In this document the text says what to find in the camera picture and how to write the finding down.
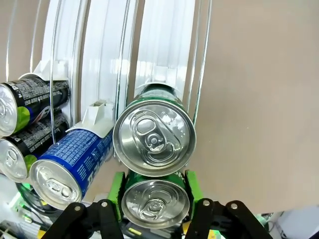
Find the white bracket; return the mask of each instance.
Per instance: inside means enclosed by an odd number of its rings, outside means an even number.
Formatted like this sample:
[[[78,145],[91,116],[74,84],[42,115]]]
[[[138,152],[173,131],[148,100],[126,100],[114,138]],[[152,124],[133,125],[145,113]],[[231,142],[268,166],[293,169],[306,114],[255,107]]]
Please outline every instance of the white bracket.
[[[66,61],[54,61],[52,71],[54,81],[69,80],[68,64]],[[50,60],[41,60],[32,73],[23,74],[20,79],[29,75],[38,76],[44,81],[50,81]]]
[[[106,101],[97,101],[91,104],[84,114],[82,121],[75,124],[66,132],[74,129],[85,129],[100,138],[104,138],[114,127],[112,118],[109,117],[108,104]]]

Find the screw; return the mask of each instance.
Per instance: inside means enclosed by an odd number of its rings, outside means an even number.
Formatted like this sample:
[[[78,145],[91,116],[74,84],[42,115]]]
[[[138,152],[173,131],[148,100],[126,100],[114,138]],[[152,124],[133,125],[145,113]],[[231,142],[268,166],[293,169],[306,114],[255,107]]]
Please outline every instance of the screw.
[[[237,208],[238,208],[237,204],[235,204],[235,203],[232,203],[232,204],[230,205],[230,207],[231,207],[232,209],[237,209]]]
[[[208,200],[204,200],[203,205],[204,206],[209,206],[210,202]]]

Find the beige wall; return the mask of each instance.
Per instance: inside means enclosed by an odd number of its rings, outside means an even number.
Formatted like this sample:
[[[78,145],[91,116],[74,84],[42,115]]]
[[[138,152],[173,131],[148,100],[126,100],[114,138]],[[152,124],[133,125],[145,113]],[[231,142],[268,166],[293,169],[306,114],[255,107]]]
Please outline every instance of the beige wall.
[[[0,1],[1,32],[7,33],[12,2]],[[11,79],[29,69],[25,50],[37,5],[18,2]],[[188,165],[206,196],[242,200],[255,213],[319,202],[318,22],[315,0],[213,1],[197,146]],[[0,35],[0,81],[6,37]],[[118,170],[125,167],[104,164],[86,199],[107,192]]]

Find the can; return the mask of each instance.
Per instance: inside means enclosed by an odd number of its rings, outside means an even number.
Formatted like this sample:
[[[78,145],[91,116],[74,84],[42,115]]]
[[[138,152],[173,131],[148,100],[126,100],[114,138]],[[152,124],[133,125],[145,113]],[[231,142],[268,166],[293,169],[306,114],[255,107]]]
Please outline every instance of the can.
[[[188,214],[190,203],[180,172],[154,179],[131,171],[125,187],[123,213],[140,227],[172,227]]]
[[[111,148],[112,131],[104,138],[84,129],[68,132],[31,166],[33,188],[61,210],[80,202]]]
[[[62,113],[54,117],[55,137],[61,139],[69,128]],[[51,145],[51,120],[46,117],[28,128],[0,139],[0,169],[14,182],[22,182],[29,176],[29,170],[38,157]]]
[[[37,76],[0,84],[0,135],[9,136],[50,112],[50,83]],[[53,82],[53,106],[68,101],[67,81]]]
[[[150,84],[119,117],[113,142],[128,168],[161,177],[186,165],[195,150],[196,133],[174,89]]]

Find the silver can lid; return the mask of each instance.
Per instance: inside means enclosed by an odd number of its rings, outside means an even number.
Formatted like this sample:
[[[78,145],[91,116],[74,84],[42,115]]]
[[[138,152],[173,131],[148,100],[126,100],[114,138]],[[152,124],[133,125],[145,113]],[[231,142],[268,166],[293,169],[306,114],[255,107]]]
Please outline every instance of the silver can lid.
[[[54,161],[36,161],[30,168],[30,179],[36,193],[55,208],[64,210],[70,203],[82,200],[82,191],[73,175]]]
[[[9,136],[17,122],[17,106],[11,90],[0,84],[0,135]]]
[[[0,169],[12,181],[21,183],[28,177],[20,150],[10,141],[0,139]]]
[[[189,199],[185,190],[177,184],[158,179],[147,180],[132,185],[125,192],[122,210],[138,226],[162,229],[186,217]]]
[[[131,170],[161,177],[181,169],[195,150],[196,134],[187,113],[164,100],[132,104],[113,133],[114,150]]]

